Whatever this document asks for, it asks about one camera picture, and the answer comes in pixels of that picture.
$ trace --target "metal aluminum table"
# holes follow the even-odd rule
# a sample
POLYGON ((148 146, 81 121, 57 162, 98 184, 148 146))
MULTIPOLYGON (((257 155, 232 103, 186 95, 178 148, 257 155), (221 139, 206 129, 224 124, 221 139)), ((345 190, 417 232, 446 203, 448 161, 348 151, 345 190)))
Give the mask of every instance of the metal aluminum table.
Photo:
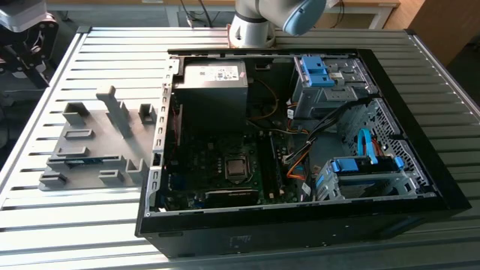
POLYGON ((277 32, 277 46, 374 51, 473 208, 396 238, 322 248, 169 261, 133 236, 138 188, 41 192, 38 177, 69 101, 88 109, 101 84, 126 107, 153 102, 168 48, 226 47, 225 29, 93 28, 76 34, 0 175, 0 266, 5 269, 478 269, 480 113, 414 35, 402 31, 277 32))

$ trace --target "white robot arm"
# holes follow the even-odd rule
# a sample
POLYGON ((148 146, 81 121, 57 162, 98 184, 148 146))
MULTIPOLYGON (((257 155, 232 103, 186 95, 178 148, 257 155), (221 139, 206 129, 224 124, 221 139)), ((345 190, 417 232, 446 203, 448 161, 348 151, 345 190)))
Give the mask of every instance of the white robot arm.
POLYGON ((45 0, 0 0, 0 25, 22 32, 46 18, 45 0))
POLYGON ((325 5, 326 0, 237 0, 230 44, 237 48, 270 47, 273 26, 290 35, 302 35, 318 20, 325 5))
MULTIPOLYGON (((274 43, 273 26, 290 35, 304 34, 325 10, 326 0, 237 0, 229 41, 237 48, 274 43)), ((0 24, 21 32, 45 19, 45 0, 0 0, 0 24)))

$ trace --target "wire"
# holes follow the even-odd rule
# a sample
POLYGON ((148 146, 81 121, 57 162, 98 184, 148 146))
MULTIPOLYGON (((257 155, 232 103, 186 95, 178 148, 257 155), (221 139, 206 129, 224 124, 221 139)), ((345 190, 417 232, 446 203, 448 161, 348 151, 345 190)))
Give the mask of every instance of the wire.
POLYGON ((216 16, 213 17, 212 24, 214 23, 214 20, 217 19, 220 12, 221 12, 221 11, 218 11, 217 14, 216 14, 216 16))
MULTIPOLYGON (((292 119, 288 119, 288 122, 286 122, 286 130, 290 131, 290 132, 298 132, 297 129, 290 129, 290 124, 292 124, 292 119)), ((304 134, 308 135, 308 130, 306 130, 306 129, 301 129, 301 133, 304 133, 304 134)))
POLYGON ((262 129, 262 130, 266 130, 266 131, 276 131, 276 132, 281 132, 281 133, 285 133, 285 134, 298 134, 297 132, 289 132, 289 131, 284 131, 281 129, 277 129, 277 128, 264 128, 261 126, 258 126, 257 124, 254 124, 250 120, 246 120, 246 122, 254 126, 257 129, 262 129))
POLYGON ((181 3, 181 7, 182 7, 182 11, 186 13, 186 17, 190 19, 190 20, 196 20, 196 18, 189 14, 186 8, 185 8, 185 4, 182 2, 182 0, 180 0, 180 3, 181 3))
POLYGON ((300 156, 297 161, 293 163, 293 166, 292 166, 292 168, 289 169, 289 171, 286 173, 286 178, 296 178, 296 179, 300 179, 300 180, 305 180, 305 178, 301 175, 292 174, 292 172, 293 172, 294 167, 298 165, 301 160, 305 158, 309 150, 310 150, 310 148, 306 149, 305 153, 300 156))
POLYGON ((200 5, 201 5, 202 11, 205 12, 208 27, 212 28, 213 26, 212 26, 210 16, 208 15, 205 5, 202 4, 202 0, 197 0, 197 1, 198 1, 200 5))
POLYGON ((338 16, 337 16, 337 22, 334 23, 334 25, 330 28, 334 28, 338 26, 338 24, 344 20, 344 16, 345 16, 345 3, 344 3, 344 0, 340 0, 340 11, 338 11, 338 16))
POLYGON ((269 92, 272 93, 272 96, 273 96, 273 98, 274 98, 274 107, 273 107, 273 110, 272 110, 272 112, 270 112, 269 114, 262 115, 262 116, 253 116, 253 117, 248 118, 248 120, 260 120, 260 119, 264 119, 264 118, 269 117, 270 115, 274 114, 274 112, 277 111, 277 108, 278 108, 278 97, 277 97, 277 94, 274 94, 273 89, 270 89, 270 87, 266 85, 266 83, 262 82, 262 80, 256 79, 256 81, 257 81, 258 83, 261 83, 262 86, 265 86, 265 88, 266 88, 266 89, 269 90, 269 92))
POLYGON ((377 154, 378 156, 382 156, 384 154, 382 154, 382 151, 381 151, 381 147, 380 147, 378 142, 376 141, 376 139, 372 139, 372 142, 373 142, 373 146, 374 146, 374 149, 376 149, 376 154, 377 154))

